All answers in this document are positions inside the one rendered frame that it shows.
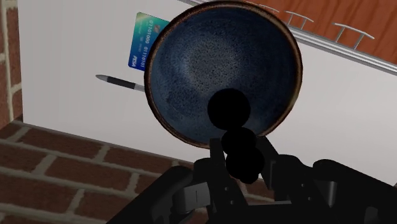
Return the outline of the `dark blue bowl brown rim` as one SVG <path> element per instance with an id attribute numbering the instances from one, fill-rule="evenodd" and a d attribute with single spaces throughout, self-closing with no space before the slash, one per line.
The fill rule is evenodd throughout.
<path id="1" fill-rule="evenodd" d="M 292 110 L 302 78 L 300 49 L 282 21 L 253 4 L 213 1 L 165 26 L 148 54 L 144 89 L 165 130 L 208 148 L 223 134 L 207 114 L 214 93 L 240 90 L 251 107 L 246 127 L 265 136 Z"/>

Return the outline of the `black and silver pen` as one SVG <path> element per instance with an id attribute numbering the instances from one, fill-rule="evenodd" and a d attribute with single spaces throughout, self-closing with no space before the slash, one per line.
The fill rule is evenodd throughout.
<path id="1" fill-rule="evenodd" d="M 96 74 L 95 77 L 102 81 L 105 81 L 107 83 L 111 83 L 111 84 L 118 85 L 121 87 L 144 92 L 144 86 L 136 84 L 136 83 L 132 83 L 129 81 L 121 80 L 119 78 L 115 78 L 115 77 L 107 76 L 107 75 L 103 75 L 103 74 Z"/>

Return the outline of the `blue green bank card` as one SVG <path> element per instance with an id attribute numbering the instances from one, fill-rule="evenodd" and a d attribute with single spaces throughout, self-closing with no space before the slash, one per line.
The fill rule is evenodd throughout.
<path id="1" fill-rule="evenodd" d="M 136 15 L 132 44 L 130 47 L 129 67 L 145 70 L 146 59 L 154 41 L 169 21 L 142 12 Z"/>

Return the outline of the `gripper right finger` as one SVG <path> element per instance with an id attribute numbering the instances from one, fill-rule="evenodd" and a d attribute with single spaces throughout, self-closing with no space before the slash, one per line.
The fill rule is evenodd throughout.
<path id="1" fill-rule="evenodd" d="M 265 137 L 256 147 L 261 172 L 276 201 L 301 208 L 311 224 L 397 224 L 397 188 L 330 159 L 312 166 L 279 154 Z"/>

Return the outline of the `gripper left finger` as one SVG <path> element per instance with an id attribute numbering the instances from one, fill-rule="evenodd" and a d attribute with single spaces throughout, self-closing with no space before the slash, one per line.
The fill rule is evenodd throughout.
<path id="1" fill-rule="evenodd" d="M 240 218 L 248 208 L 219 139 L 210 140 L 209 158 L 196 160 L 193 169 L 171 167 L 106 224 L 185 224 L 202 207 L 208 224 Z"/>

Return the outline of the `black lumpy three-ball object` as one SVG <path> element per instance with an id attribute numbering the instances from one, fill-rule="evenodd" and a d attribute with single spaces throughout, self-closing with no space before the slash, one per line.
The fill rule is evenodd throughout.
<path id="1" fill-rule="evenodd" d="M 254 183 L 265 159 L 256 148 L 255 133 L 244 127 L 251 113 L 247 97 L 233 88 L 220 90 L 210 98 L 207 113 L 212 124 L 225 131 L 221 147 L 226 153 L 225 164 L 229 174 L 243 183 Z"/>

